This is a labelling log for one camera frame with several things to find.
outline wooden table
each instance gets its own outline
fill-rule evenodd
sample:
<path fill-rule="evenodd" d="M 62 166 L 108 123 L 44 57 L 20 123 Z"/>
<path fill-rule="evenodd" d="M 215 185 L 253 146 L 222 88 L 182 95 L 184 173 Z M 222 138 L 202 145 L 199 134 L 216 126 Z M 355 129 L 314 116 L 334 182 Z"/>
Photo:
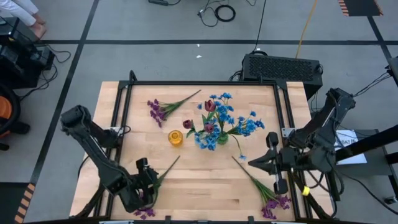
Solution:
<path fill-rule="evenodd" d="M 110 126 L 117 88 L 118 82 L 103 82 L 101 86 L 93 120 L 103 128 Z M 150 117 L 147 100 L 157 98 L 159 101 L 174 102 L 197 90 L 201 92 L 175 111 L 164 123 L 162 129 Z M 264 185 L 273 189 L 274 176 L 269 176 L 266 172 L 247 165 L 247 161 L 266 153 L 265 139 L 269 131 L 278 133 L 280 137 L 274 92 L 271 86 L 134 85 L 127 117 L 127 125 L 131 127 L 131 132 L 124 137 L 120 164 L 131 174 L 135 174 L 137 172 L 135 161 L 147 157 L 149 164 L 161 174 L 177 156 L 181 156 L 160 188 L 159 198 L 154 207 L 156 216 L 149 219 L 164 220 L 166 215 L 171 215 L 173 220 L 247 220 L 248 216 L 253 216 L 256 221 L 265 220 L 261 213 L 262 203 L 259 192 L 231 158 L 231 156 L 236 158 L 239 156 L 238 147 L 233 139 L 224 146 L 217 146 L 215 151 L 199 149 L 194 143 L 193 136 L 184 138 L 181 147 L 173 147 L 167 140 L 167 135 L 172 130 L 177 129 L 183 133 L 188 131 L 182 127 L 182 122 L 186 119 L 193 119 L 196 127 L 201 128 L 201 114 L 206 111 L 198 110 L 197 104 L 207 100 L 211 94 L 219 95 L 223 92 L 233 96 L 233 99 L 229 101 L 229 104 L 234 107 L 232 116 L 247 117 L 253 110 L 257 112 L 256 118 L 261 118 L 266 125 L 265 130 L 257 130 L 247 138 L 238 136 L 238 139 L 243 154 L 248 157 L 246 161 L 241 162 L 242 165 Z M 302 83 L 288 83 L 288 92 L 295 125 L 301 128 L 311 118 Z M 281 99 L 287 126 L 285 103 L 283 97 Z M 124 100 L 119 111 L 119 122 L 123 102 Z M 307 175 L 307 184 L 314 185 L 314 181 Z M 97 168 L 91 160 L 88 160 L 80 173 L 70 215 L 77 214 L 86 205 L 98 188 L 98 184 Z M 305 217 L 298 188 L 297 193 L 300 200 L 300 214 L 301 217 Z M 312 189 L 311 193 L 327 213 L 333 213 L 327 192 L 317 188 Z M 104 196 L 101 214 L 104 214 L 106 199 L 107 195 Z M 295 220 L 292 209 L 275 209 L 274 213 L 278 220 Z M 124 210 L 119 197 L 114 200 L 111 218 L 139 219 Z"/>

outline white paper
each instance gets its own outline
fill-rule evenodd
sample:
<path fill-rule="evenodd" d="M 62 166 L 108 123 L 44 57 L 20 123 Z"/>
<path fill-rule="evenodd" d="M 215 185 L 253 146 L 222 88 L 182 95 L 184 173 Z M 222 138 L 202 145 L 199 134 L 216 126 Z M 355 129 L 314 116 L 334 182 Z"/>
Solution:
<path fill-rule="evenodd" d="M 340 138 L 341 143 L 343 143 L 344 146 L 349 146 L 350 144 L 357 142 L 358 138 L 356 137 L 355 131 L 353 130 L 337 130 L 336 131 L 337 136 Z M 341 149 L 339 146 L 338 140 L 336 138 L 335 142 L 335 150 Z M 364 164 L 367 163 L 365 155 L 360 154 L 356 155 L 347 159 L 344 159 L 342 161 L 337 162 L 337 165 L 347 165 L 347 164 Z"/>

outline orange vacuum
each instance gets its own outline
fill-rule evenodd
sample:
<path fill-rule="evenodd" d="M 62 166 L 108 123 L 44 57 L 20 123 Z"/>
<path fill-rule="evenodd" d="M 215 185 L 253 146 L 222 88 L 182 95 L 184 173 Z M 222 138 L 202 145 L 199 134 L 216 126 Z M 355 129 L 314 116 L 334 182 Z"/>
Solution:
<path fill-rule="evenodd" d="M 30 126 L 18 121 L 21 106 L 18 96 L 6 85 L 0 83 L 0 139 L 10 133 L 26 134 Z M 0 150 L 9 149 L 7 144 L 0 143 Z"/>

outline gray floor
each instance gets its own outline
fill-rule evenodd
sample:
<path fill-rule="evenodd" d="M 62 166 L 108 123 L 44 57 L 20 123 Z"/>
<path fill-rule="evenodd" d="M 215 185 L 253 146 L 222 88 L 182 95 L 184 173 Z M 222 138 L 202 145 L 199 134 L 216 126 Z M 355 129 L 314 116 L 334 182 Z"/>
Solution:
<path fill-rule="evenodd" d="M 80 40 L 94 0 L 33 2 L 47 20 L 49 31 L 44 40 Z M 230 0 L 237 12 L 235 20 L 209 28 L 203 26 L 196 15 L 206 0 L 182 0 L 174 7 L 157 6 L 146 0 L 99 0 L 87 40 L 253 40 L 257 37 L 263 2 L 258 0 L 256 6 L 251 7 L 246 1 Z M 312 3 L 306 0 L 268 0 L 260 39 L 299 40 Z M 374 20 L 384 40 L 398 40 L 398 2 L 378 0 L 378 3 L 384 16 Z M 205 22 L 214 22 L 210 13 L 205 14 Z M 305 39 L 377 40 L 368 19 L 345 17 L 337 0 L 319 1 Z M 52 47 L 69 50 L 73 58 L 77 45 Z M 62 111 L 81 104 L 94 113 L 101 82 L 127 79 L 131 69 L 139 80 L 227 80 L 240 69 L 244 54 L 253 47 L 252 44 L 86 44 Z M 269 55 L 282 57 L 294 57 L 297 49 L 296 45 L 258 47 Z M 398 55 L 397 45 L 390 45 L 388 49 L 393 57 Z M 12 148 L 1 153 L 0 182 L 30 180 L 72 58 L 63 64 L 56 63 L 58 78 L 48 89 L 37 91 L 23 101 L 21 121 L 29 123 L 32 131 L 25 136 L 12 135 L 5 139 Z M 324 66 L 324 85 L 318 94 L 318 107 L 323 105 L 329 88 L 340 87 L 355 93 L 384 73 L 387 65 L 380 45 L 303 45 L 300 58 L 319 60 Z M 356 107 L 348 113 L 343 125 L 353 129 L 383 130 L 397 124 L 397 94 L 393 79 L 380 83 L 356 98 Z M 387 150 L 396 152 L 395 146 L 390 145 Z M 58 125 L 26 222 L 68 217 L 82 157 L 83 150 L 71 137 L 61 133 Z M 392 195 L 386 177 L 362 180 L 378 197 Z M 396 215 L 380 206 L 357 183 L 345 180 L 345 185 L 346 192 L 338 202 L 339 218 L 357 222 L 398 222 Z M 398 205 L 391 207 L 398 210 Z"/>

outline black floor stripe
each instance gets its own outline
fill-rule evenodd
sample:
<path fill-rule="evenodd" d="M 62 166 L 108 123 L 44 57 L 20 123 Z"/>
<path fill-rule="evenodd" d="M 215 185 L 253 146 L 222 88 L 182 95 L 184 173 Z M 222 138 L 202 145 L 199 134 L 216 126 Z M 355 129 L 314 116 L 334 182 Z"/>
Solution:
<path fill-rule="evenodd" d="M 383 40 L 398 45 L 398 40 Z M 79 44 L 80 40 L 42 40 L 43 44 Z M 256 40 L 85 40 L 84 44 L 159 45 L 159 44 L 255 44 Z M 303 45 L 380 45 L 380 40 L 304 40 Z M 259 40 L 265 45 L 298 45 L 299 40 Z"/>
<path fill-rule="evenodd" d="M 93 5 L 91 7 L 90 13 L 89 13 L 87 21 L 86 21 L 85 28 L 83 29 L 83 33 L 81 35 L 78 47 L 76 49 L 75 55 L 73 56 L 72 64 L 70 65 L 67 78 L 65 80 L 65 83 L 63 84 L 63 88 L 62 88 L 61 95 L 60 95 L 60 98 L 57 103 L 57 107 L 55 108 L 54 114 L 52 116 L 49 130 L 47 131 L 47 134 L 45 135 L 44 143 L 40 150 L 39 158 L 37 159 L 35 168 L 32 173 L 32 177 L 30 177 L 30 182 L 33 183 L 34 185 L 36 185 L 37 181 L 39 180 L 40 173 L 43 169 L 44 160 L 49 151 L 50 143 L 53 138 L 55 128 L 57 127 L 58 120 L 61 115 L 62 107 L 63 107 L 63 104 L 65 103 L 65 99 L 67 97 L 67 93 L 68 93 L 70 84 L 72 82 L 72 78 L 75 74 L 75 70 L 76 70 L 77 64 L 80 59 L 81 51 L 83 50 L 84 42 L 87 38 L 91 23 L 93 22 L 95 11 L 98 6 L 98 1 L 99 0 L 94 0 Z"/>
<path fill-rule="evenodd" d="M 373 17 L 368 16 L 368 21 L 371 24 L 374 35 L 376 35 L 377 40 L 380 42 L 380 47 L 381 47 L 381 50 L 383 51 L 384 56 L 386 57 L 386 59 L 391 58 L 390 51 L 388 51 L 386 42 L 384 41 L 383 37 L 381 36 L 379 28 L 377 28 L 377 25 L 376 25 Z"/>

